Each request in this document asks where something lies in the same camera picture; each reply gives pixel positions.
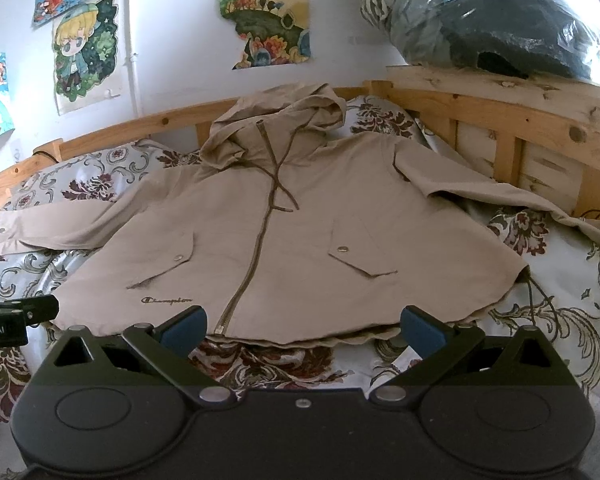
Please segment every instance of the pocket flap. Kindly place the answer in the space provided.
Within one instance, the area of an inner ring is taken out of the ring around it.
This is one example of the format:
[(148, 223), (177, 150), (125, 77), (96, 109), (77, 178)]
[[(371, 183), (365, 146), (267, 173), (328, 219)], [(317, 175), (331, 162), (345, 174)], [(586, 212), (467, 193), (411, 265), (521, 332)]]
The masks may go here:
[[(130, 257), (128, 264), (125, 264), (125, 267), (128, 266), (126, 288), (142, 285), (188, 262), (194, 249), (193, 229), (162, 229), (138, 243), (140, 246), (136, 247), (136, 257)], [(142, 254), (142, 260), (138, 259), (138, 254)]]
[(397, 272), (391, 259), (376, 244), (357, 216), (337, 218), (333, 223), (329, 254), (369, 276)]

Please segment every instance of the wooden bed frame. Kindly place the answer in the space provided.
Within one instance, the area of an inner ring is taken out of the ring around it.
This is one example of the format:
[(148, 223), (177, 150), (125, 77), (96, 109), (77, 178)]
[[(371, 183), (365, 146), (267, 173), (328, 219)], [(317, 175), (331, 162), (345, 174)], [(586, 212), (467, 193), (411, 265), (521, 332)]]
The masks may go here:
[[(554, 77), (522, 80), (487, 72), (388, 67), (387, 79), (336, 88), (376, 95), (411, 110), (474, 167), (531, 190), (573, 216), (600, 218), (600, 86)], [(195, 126), (201, 146), (227, 99), (110, 126), (38, 147), (58, 161), (159, 132)], [(0, 172), (0, 207), (11, 189), (54, 162), (39, 153)]]

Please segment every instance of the floral bedsheet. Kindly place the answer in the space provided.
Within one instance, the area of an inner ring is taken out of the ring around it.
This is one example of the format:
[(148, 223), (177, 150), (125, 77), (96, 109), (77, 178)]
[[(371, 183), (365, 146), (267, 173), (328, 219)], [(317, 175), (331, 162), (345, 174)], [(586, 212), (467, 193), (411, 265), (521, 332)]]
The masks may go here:
[[(336, 134), (374, 130), (413, 137), (432, 149), (448, 147), (417, 118), (379, 98), (349, 103), (346, 125)], [(83, 155), (32, 176), (14, 190), (4, 209), (59, 200), (115, 200), (130, 184), (165, 166), (195, 164), (196, 152), (175, 153), (150, 140)], [(580, 232), (532, 210), (468, 202), (466, 209), (529, 263), (525, 280), (474, 323), (490, 335), (510, 335), (524, 324), (538, 325), (568, 364), (596, 412), (596, 434), (583, 462), (600, 480), (600, 250)], [(89, 251), (38, 251), (0, 256), (0, 298), (49, 294), (61, 285)], [(59, 333), (51, 324), (29, 329), (30, 343), (0, 349), (0, 477), (24, 469), (8, 421), (30, 374)], [(332, 348), (263, 348), (206, 340), (190, 355), (197, 368), (235, 390), (273, 388), (361, 388), (371, 391), (420, 361), (400, 338)]]

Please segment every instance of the screw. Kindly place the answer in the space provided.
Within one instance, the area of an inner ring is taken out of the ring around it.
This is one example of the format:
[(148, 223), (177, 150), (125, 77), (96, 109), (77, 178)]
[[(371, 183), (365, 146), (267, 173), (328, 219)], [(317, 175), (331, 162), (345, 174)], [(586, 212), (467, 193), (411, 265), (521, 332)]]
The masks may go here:
[(382, 400), (382, 402), (400, 402), (407, 396), (407, 392), (402, 386), (394, 386), (392, 384), (380, 386), (376, 388), (374, 393), (376, 394), (376, 399)]
[(227, 402), (231, 397), (231, 390), (224, 386), (208, 386), (199, 395), (205, 402)]
[(298, 408), (310, 408), (311, 401), (309, 399), (298, 399), (296, 400), (296, 406)]

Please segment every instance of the plastic bag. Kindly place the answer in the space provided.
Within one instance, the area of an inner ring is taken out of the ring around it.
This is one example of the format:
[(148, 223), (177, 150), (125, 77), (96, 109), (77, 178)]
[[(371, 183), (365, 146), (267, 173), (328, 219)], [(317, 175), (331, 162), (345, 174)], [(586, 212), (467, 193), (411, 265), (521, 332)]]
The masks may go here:
[(566, 0), (362, 0), (410, 64), (600, 78), (600, 35)]

